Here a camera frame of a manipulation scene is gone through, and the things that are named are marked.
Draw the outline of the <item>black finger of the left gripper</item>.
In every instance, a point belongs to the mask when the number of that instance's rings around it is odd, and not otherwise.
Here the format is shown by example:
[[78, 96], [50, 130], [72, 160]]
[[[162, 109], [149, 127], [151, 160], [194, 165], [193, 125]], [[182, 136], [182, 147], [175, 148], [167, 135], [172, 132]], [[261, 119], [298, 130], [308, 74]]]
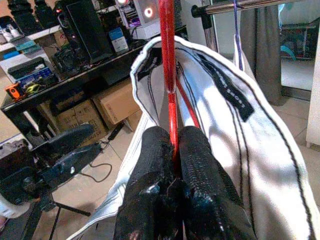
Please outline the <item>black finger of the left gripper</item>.
[[91, 124], [82, 124], [45, 141], [33, 149], [32, 153], [42, 159], [56, 160], [76, 149], [93, 133], [94, 127]]
[[64, 155], [59, 161], [41, 174], [49, 187], [58, 187], [78, 174], [101, 152], [101, 145], [94, 143], [77, 148]]

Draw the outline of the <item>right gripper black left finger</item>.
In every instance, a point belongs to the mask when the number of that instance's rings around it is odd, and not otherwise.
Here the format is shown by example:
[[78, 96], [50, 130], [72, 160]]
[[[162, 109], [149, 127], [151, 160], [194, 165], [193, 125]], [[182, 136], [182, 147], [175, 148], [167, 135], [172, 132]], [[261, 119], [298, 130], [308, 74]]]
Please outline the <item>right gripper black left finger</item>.
[[182, 191], [174, 173], [173, 153], [163, 128], [144, 131], [140, 155], [116, 216], [113, 240], [180, 240]]

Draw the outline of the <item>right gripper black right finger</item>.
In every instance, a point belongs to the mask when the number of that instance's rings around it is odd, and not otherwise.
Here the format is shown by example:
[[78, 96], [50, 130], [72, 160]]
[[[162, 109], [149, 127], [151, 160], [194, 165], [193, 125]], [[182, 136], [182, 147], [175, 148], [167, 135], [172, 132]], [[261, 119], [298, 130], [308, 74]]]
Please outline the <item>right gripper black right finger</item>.
[[231, 178], [199, 128], [180, 131], [179, 156], [187, 240], [257, 240]]

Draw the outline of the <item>white garment with black piping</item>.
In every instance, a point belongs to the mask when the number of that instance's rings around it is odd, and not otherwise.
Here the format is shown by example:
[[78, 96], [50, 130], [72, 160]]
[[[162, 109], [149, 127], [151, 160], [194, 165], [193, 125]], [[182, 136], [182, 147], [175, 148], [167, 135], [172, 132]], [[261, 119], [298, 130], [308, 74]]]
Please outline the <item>white garment with black piping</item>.
[[[243, 200], [258, 240], [320, 240], [320, 212], [304, 158], [286, 124], [252, 76], [206, 46], [176, 36], [177, 102], [184, 126], [192, 106], [214, 157]], [[112, 240], [116, 214], [142, 148], [143, 132], [167, 127], [161, 38], [131, 66], [132, 95], [142, 116], [106, 199], [67, 240]]]

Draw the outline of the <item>red clothes hanger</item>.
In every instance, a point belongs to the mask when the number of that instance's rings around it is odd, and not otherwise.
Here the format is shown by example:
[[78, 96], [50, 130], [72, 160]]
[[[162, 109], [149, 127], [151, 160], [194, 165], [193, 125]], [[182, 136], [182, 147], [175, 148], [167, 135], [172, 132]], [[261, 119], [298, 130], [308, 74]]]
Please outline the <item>red clothes hanger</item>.
[[177, 96], [179, 91], [182, 99], [187, 106], [194, 125], [199, 128], [196, 113], [179, 81], [176, 77], [176, 57], [175, 57], [175, 11], [174, 0], [158, 0], [160, 18], [161, 53], [163, 63], [164, 85], [168, 101], [168, 120], [170, 141], [174, 147], [172, 162], [174, 173], [179, 178], [181, 176], [181, 161], [179, 157], [179, 138], [178, 138], [178, 115], [177, 115]]

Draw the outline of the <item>purple hanger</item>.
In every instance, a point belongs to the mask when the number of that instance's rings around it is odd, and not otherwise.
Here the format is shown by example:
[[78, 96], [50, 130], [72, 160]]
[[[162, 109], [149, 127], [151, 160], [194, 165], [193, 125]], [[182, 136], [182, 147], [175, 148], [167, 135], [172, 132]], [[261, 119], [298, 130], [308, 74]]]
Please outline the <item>purple hanger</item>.
[[236, 44], [236, 52], [237, 52], [237, 60], [238, 60], [238, 67], [241, 71], [244, 70], [243, 68], [243, 61], [242, 61], [242, 49], [241, 49], [241, 42], [239, 37], [239, 30], [238, 30], [238, 4], [237, 0], [233, 0], [233, 12], [234, 12], [234, 25], [235, 25], [235, 44]]

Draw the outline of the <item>cardboard box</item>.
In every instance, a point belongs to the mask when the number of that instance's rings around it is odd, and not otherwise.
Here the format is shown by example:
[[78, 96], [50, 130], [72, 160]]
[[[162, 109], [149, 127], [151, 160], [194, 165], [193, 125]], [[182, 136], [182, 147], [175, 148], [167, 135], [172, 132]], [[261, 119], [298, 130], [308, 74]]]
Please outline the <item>cardboard box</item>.
[[108, 127], [117, 125], [140, 110], [133, 98], [130, 79], [103, 90], [91, 99]]
[[101, 140], [108, 133], [95, 105], [90, 99], [58, 114], [55, 119], [61, 132], [84, 124], [93, 126], [93, 134], [84, 140], [82, 147]]

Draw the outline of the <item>black power strip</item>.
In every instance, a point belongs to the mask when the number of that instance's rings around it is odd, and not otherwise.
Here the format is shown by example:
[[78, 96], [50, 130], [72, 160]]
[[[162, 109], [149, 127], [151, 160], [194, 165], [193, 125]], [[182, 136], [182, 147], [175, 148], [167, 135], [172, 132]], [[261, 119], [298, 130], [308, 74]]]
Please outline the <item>black power strip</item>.
[[108, 141], [113, 141], [115, 139], [115, 137], [119, 134], [119, 132], [121, 131], [121, 129], [124, 126], [124, 122], [120, 122], [110, 133], [110, 135], [108, 136], [107, 140]]

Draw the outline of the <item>black tripod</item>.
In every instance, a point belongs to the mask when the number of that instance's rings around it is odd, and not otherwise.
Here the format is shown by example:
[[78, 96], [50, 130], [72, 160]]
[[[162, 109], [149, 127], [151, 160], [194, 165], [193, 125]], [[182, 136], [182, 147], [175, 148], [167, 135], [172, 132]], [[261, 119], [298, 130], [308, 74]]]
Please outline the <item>black tripod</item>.
[[55, 220], [51, 229], [49, 240], [53, 240], [53, 236], [54, 236], [62, 209], [73, 212], [73, 213], [77, 213], [86, 217], [89, 217], [91, 215], [90, 212], [83, 211], [78, 208], [74, 208], [74, 207], [56, 202], [52, 199], [51, 195], [47, 197], [39, 197], [36, 200], [34, 200], [33, 203], [34, 205], [30, 211], [30, 215], [26, 221], [20, 240], [32, 240], [33, 235], [38, 226], [38, 223], [40, 221], [40, 218], [42, 216], [42, 213], [51, 211], [54, 208], [58, 208], [58, 210], [57, 210], [57, 214], [55, 216]]

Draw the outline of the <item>black desk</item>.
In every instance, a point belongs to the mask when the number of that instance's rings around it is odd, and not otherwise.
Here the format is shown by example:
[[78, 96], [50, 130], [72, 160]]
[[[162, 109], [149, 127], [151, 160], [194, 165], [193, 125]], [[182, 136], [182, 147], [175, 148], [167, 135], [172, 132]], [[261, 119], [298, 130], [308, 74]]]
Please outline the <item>black desk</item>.
[[13, 102], [13, 100], [6, 95], [0, 109], [27, 141], [33, 147], [36, 147], [56, 133], [55, 130], [49, 129], [47, 125], [41, 126], [40, 122], [44, 121], [44, 115], [37, 109], [40, 104], [77, 87], [87, 87], [92, 84], [96, 78], [102, 77], [103, 75], [106, 75], [106, 80], [102, 83], [102, 86], [94, 86], [98, 91], [122, 82], [129, 77], [131, 65], [142, 48], [143, 46], [141, 45], [124, 54], [103, 61], [85, 72], [63, 80], [18, 102]]

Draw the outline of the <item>blue printed box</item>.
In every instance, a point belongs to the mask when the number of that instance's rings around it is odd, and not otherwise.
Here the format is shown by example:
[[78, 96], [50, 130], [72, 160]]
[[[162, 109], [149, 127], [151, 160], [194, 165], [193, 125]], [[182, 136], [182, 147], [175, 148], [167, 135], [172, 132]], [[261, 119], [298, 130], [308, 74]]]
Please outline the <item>blue printed box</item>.
[[48, 68], [45, 67], [39, 71], [32, 72], [31, 74], [25, 75], [15, 80], [22, 88], [26, 88], [29, 84], [41, 84], [48, 85], [55, 74]]

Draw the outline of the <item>orange device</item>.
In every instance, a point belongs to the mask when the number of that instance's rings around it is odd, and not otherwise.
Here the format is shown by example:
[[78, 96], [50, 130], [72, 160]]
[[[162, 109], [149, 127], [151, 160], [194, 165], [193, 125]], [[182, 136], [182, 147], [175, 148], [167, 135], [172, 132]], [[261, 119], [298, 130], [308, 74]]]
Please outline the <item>orange device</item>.
[[6, 87], [4, 90], [14, 101], [20, 100], [25, 95], [21, 85], [18, 82]]

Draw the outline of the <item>black case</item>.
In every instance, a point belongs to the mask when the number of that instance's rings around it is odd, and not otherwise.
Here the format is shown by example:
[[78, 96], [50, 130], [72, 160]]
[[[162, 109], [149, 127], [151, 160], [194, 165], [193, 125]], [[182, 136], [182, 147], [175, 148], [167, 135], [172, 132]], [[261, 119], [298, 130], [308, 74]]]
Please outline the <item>black case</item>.
[[45, 67], [47, 67], [45, 60], [42, 57], [36, 57], [32, 60], [9, 68], [7, 72], [17, 80]]

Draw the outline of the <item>white hanging cloth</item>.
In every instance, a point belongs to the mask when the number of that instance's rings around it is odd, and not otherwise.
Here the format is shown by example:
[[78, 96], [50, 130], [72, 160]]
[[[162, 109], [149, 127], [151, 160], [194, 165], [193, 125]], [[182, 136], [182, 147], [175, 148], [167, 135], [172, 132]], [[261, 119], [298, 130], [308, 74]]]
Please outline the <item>white hanging cloth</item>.
[[[239, 66], [238, 66], [238, 54], [237, 54], [237, 47], [236, 47], [236, 41], [235, 41], [235, 35], [234, 35], [234, 54], [233, 54], [233, 64], [239, 69]], [[243, 72], [245, 72], [248, 76], [250, 76], [252, 79], [256, 79], [253, 72], [252, 72], [252, 69], [250, 67], [250, 64], [247, 60], [247, 57], [244, 53], [244, 51], [242, 50], [242, 46], [241, 46], [241, 54], [242, 54], [242, 64], [243, 64]]]

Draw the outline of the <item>black computer tower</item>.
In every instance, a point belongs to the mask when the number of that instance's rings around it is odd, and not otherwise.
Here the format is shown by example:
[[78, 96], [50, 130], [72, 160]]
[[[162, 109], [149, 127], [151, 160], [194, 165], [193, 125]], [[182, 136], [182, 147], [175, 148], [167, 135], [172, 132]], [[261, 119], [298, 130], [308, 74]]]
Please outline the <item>black computer tower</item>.
[[61, 0], [62, 13], [69, 23], [71, 38], [85, 58], [97, 63], [113, 55], [107, 35], [91, 0]]

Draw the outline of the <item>blue and white box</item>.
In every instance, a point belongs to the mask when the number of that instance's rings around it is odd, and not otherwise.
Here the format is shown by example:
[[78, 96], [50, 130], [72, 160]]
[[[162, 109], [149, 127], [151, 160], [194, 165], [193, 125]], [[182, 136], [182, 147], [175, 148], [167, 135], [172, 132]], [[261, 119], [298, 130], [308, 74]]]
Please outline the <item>blue and white box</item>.
[[110, 30], [108, 35], [116, 53], [127, 52], [129, 50], [126, 38], [120, 27]]

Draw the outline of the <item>grey hanging curtain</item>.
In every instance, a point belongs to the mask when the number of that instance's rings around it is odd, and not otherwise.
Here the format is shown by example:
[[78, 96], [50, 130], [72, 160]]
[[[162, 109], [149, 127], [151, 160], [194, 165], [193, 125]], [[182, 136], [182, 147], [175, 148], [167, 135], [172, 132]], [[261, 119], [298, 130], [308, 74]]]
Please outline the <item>grey hanging curtain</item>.
[[278, 6], [243, 10], [240, 14], [242, 50], [255, 80], [269, 103], [282, 103], [281, 47]]

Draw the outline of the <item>white cabinet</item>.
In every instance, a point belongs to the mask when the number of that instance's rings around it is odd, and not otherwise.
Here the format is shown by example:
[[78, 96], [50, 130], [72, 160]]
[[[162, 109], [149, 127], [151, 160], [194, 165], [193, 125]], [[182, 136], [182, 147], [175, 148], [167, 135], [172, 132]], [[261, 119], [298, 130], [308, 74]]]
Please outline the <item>white cabinet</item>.
[[311, 88], [306, 146], [320, 146], [320, 48], [317, 50]]

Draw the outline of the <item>white computer case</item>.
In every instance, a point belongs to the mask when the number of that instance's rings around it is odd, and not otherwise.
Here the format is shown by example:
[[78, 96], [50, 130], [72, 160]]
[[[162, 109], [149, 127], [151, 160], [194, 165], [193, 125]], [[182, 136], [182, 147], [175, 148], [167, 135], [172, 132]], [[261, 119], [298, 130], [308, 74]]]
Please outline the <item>white computer case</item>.
[[137, 40], [147, 40], [160, 34], [158, 0], [133, 0], [140, 26], [133, 33]]

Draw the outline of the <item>chrome clothes rack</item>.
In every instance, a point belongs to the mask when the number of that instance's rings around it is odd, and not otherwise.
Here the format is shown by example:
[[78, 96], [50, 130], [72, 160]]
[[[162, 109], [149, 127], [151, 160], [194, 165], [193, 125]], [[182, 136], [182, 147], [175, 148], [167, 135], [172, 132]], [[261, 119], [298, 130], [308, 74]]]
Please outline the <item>chrome clothes rack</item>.
[[215, 52], [219, 52], [215, 21], [211, 15], [227, 13], [234, 10], [242, 11], [280, 5], [289, 3], [290, 1], [295, 0], [223, 0], [218, 2], [210, 0], [211, 5], [201, 7], [193, 5], [191, 8], [191, 15], [193, 18], [201, 18], [206, 46]]

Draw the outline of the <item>white wall shelf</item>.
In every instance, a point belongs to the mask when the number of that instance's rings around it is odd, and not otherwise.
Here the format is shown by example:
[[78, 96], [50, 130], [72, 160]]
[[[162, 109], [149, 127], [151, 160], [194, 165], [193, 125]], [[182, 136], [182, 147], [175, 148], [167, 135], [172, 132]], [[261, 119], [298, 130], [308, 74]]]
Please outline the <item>white wall shelf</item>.
[[21, 44], [22, 42], [40, 39], [42, 37], [45, 37], [45, 36], [54, 34], [56, 32], [59, 32], [60, 30], [62, 30], [62, 27], [60, 25], [56, 25], [54, 27], [42, 30], [40, 32], [31, 34], [29, 36], [25, 36], [25, 37], [20, 38], [18, 40], [15, 40], [15, 41], [12, 41], [12, 42], [8, 42], [6, 44], [1, 44], [0, 45], [0, 53], [4, 52], [6, 50], [9, 50], [11, 48], [15, 48], [17, 45]]

